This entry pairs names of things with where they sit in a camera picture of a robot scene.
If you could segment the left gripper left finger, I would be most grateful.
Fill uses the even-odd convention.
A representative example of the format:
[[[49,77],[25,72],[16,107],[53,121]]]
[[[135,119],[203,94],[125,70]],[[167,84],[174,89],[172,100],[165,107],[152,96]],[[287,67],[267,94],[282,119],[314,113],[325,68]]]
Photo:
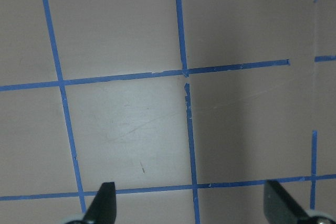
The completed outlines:
[[[91,205],[82,217],[65,223],[113,224],[117,217],[117,199],[114,182],[102,183]]]

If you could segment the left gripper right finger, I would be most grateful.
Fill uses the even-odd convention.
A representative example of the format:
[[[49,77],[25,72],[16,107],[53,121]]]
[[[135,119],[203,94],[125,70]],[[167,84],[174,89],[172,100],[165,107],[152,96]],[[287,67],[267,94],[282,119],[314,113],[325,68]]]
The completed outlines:
[[[264,184],[263,211],[270,224],[335,223],[329,214],[304,210],[276,180]]]

